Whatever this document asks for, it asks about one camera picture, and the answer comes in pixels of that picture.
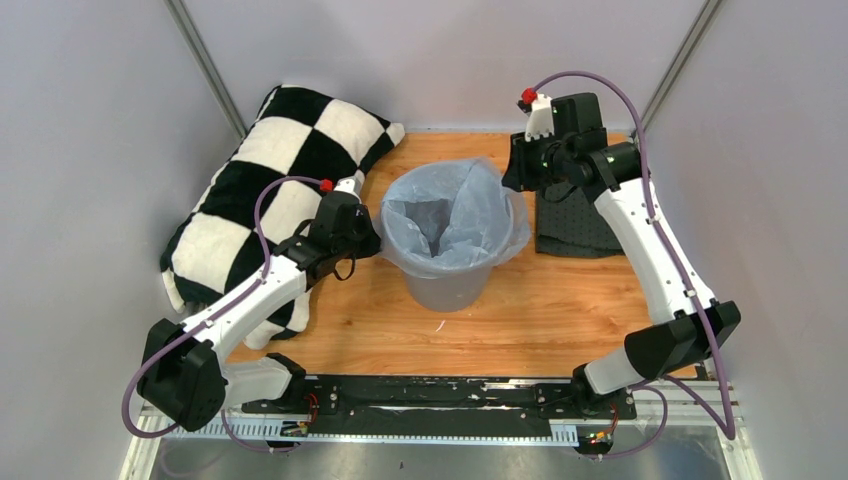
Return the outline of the blue translucent trash bag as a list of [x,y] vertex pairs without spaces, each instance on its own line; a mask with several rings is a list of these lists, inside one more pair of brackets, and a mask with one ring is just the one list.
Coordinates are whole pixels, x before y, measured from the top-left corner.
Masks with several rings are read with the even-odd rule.
[[529,243],[524,197],[501,184],[485,157],[423,165],[383,196],[380,255],[404,273],[441,278],[501,265]]

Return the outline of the grey plastic trash bin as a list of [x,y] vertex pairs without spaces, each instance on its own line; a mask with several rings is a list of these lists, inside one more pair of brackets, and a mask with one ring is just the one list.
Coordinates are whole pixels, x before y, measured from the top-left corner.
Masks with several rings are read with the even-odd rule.
[[422,307],[450,313],[471,306],[483,293],[493,267],[447,274],[403,272],[411,297]]

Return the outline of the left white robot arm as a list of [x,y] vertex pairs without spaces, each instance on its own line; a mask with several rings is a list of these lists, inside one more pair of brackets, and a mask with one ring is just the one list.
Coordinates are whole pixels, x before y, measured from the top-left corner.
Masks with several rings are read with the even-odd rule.
[[281,354],[230,364],[231,352],[272,313],[337,273],[343,260],[376,254],[380,238],[355,193],[336,189],[320,201],[308,233],[283,241],[257,272],[212,306],[179,324],[163,319],[149,331],[138,393],[193,432],[224,409],[270,401],[283,413],[306,400],[304,372]]

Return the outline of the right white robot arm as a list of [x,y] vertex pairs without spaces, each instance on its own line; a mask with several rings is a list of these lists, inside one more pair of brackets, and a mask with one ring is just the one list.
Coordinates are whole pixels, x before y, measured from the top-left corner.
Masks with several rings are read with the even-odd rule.
[[596,417],[625,388],[714,356],[739,325],[732,301],[721,302],[661,224],[661,208],[638,147],[609,144],[593,93],[552,99],[532,89],[518,101],[528,116],[511,137],[505,187],[544,191],[566,182],[580,190],[611,229],[637,275],[653,324],[622,347],[573,372],[571,403]]

